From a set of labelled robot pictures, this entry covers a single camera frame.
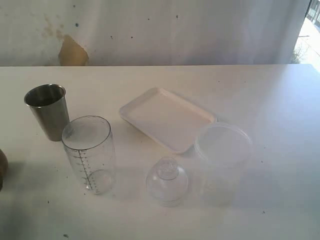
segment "white plastic tray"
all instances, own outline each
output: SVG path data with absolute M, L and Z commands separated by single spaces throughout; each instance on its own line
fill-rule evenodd
M 119 110 L 120 116 L 174 153 L 194 144 L 204 126 L 216 117 L 163 88 L 151 88 Z

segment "stainless steel cup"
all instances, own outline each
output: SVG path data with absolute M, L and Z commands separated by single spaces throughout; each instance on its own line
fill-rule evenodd
M 24 102 L 30 107 L 42 130 L 51 141 L 60 141 L 69 123 L 66 90 L 57 84 L 45 84 L 30 90 Z

